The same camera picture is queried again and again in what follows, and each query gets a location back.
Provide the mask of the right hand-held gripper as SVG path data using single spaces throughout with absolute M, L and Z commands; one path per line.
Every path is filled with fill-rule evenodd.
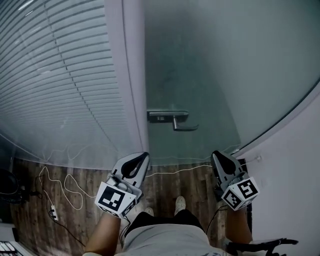
M 241 163 L 230 154 L 213 151 L 211 165 L 218 180 L 218 186 L 214 189 L 218 202 L 224 201 L 233 211 L 238 211 L 259 195 L 254 178 L 244 172 Z

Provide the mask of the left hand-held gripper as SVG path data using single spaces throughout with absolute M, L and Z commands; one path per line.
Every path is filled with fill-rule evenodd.
M 149 168 L 150 154 L 136 152 L 120 158 L 101 182 L 95 205 L 102 211 L 124 219 L 143 196 L 140 189 Z

